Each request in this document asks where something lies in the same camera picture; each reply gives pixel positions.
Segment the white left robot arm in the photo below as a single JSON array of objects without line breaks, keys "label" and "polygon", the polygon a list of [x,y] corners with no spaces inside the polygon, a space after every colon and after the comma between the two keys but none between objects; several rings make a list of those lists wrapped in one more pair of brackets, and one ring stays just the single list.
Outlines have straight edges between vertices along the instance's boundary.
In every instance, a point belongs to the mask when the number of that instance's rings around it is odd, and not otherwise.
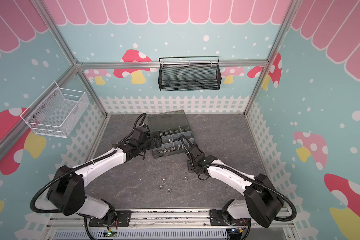
[{"label": "white left robot arm", "polygon": [[105,154],[74,168],[59,168],[48,188],[47,199],[65,216],[79,215],[111,224],[117,219],[115,208],[103,199],[87,195],[86,187],[109,170],[138,156],[144,157],[146,151],[161,145],[162,138],[150,132],[148,126],[136,127],[129,138],[113,145]]}]

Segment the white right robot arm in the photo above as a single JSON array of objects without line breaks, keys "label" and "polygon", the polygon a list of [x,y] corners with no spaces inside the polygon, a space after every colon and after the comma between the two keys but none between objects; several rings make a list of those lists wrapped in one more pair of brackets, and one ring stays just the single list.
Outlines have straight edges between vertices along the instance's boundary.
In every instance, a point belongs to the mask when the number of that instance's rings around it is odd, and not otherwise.
[{"label": "white right robot arm", "polygon": [[183,146],[188,164],[200,180],[219,180],[244,196],[243,200],[229,200],[221,210],[212,210],[213,219],[227,225],[234,225],[241,219],[254,220],[264,228],[271,225],[284,206],[284,200],[275,193],[267,176],[242,173],[212,155],[206,156],[196,145]]}]

